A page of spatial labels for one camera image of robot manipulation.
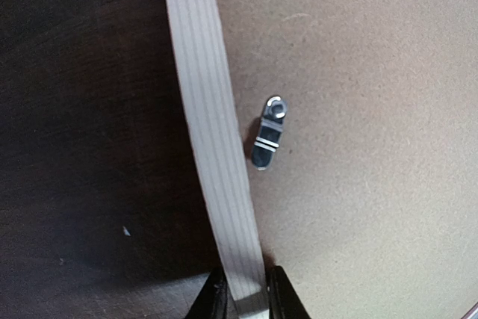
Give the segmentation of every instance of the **metal clip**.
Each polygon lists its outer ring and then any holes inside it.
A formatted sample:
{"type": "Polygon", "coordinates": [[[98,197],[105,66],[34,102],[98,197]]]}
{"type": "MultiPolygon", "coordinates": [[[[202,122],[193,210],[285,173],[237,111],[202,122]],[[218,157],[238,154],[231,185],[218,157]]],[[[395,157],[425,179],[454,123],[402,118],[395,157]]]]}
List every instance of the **metal clip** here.
{"type": "Polygon", "coordinates": [[[279,148],[286,113],[287,104],[280,96],[267,100],[261,118],[261,128],[252,148],[252,163],[258,170],[269,167],[274,152],[279,148]]]}

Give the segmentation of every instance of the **clamp jaw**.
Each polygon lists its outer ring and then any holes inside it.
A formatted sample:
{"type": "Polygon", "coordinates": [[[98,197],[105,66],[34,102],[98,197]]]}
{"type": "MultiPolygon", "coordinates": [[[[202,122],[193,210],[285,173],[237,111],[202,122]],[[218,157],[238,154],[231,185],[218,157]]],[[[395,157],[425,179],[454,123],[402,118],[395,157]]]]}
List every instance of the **clamp jaw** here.
{"type": "MultiPolygon", "coordinates": [[[[269,273],[270,319],[311,319],[284,269],[269,273]]],[[[221,268],[211,272],[185,319],[226,319],[228,287],[221,268]]]]}

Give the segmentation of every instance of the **dark wooden surface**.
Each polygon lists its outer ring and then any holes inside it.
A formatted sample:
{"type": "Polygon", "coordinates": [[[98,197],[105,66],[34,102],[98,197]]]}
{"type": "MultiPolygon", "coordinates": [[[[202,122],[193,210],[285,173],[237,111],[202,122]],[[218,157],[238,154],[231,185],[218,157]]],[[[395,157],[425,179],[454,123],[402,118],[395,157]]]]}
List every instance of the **dark wooden surface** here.
{"type": "Polygon", "coordinates": [[[0,82],[0,317],[164,318],[217,263],[165,1],[1,0],[0,82]]]}

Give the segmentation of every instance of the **cardboard surface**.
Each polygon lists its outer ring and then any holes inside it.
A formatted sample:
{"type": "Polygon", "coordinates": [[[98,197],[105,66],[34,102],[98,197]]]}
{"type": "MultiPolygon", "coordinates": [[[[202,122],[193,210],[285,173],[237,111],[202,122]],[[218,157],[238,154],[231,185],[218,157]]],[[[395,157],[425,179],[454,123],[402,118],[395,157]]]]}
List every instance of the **cardboard surface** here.
{"type": "Polygon", "coordinates": [[[460,318],[478,300],[478,0],[218,0],[263,248],[313,318],[460,318]]]}

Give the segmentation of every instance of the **beige fiberboard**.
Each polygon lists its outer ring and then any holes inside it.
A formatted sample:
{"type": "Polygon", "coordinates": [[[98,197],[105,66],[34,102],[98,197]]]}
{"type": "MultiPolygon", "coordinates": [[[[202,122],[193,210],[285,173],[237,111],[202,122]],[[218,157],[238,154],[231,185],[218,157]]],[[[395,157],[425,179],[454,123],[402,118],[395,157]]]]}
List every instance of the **beige fiberboard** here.
{"type": "Polygon", "coordinates": [[[478,300],[478,0],[218,0],[261,244],[313,318],[460,318],[478,300]]]}
{"type": "Polygon", "coordinates": [[[209,220],[239,318],[268,318],[264,262],[249,193],[216,0],[167,0],[187,127],[209,220]]]}

